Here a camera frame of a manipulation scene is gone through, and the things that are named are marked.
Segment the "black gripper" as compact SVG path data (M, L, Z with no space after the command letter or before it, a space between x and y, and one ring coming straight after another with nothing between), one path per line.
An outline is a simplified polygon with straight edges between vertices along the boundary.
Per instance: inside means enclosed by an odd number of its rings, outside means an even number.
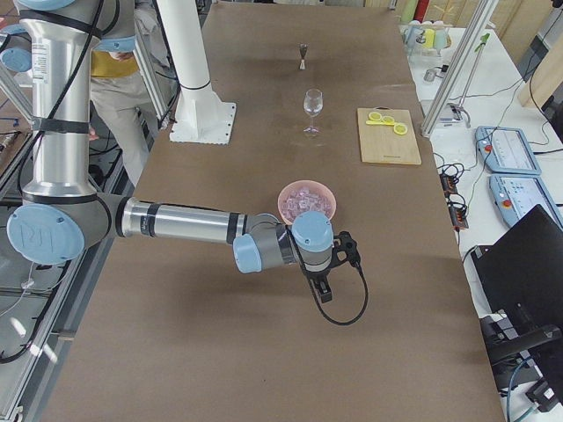
M306 270L306 276L312 281L313 287L318 293L318 298L322 303L330 302L333 299L333 293L329 286L328 274L329 270L321 272L313 272Z

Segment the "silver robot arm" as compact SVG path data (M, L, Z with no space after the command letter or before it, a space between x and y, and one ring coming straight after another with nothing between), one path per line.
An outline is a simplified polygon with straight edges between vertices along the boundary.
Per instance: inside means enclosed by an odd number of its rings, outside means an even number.
M238 269L296 263L317 302L329 302L338 253L329 219L316 211L286 226L271 215L147 202L99 192L88 179L91 51L135 47L130 1L21 1L31 38L33 178L7 235L26 259L54 265L113 236L228 244Z

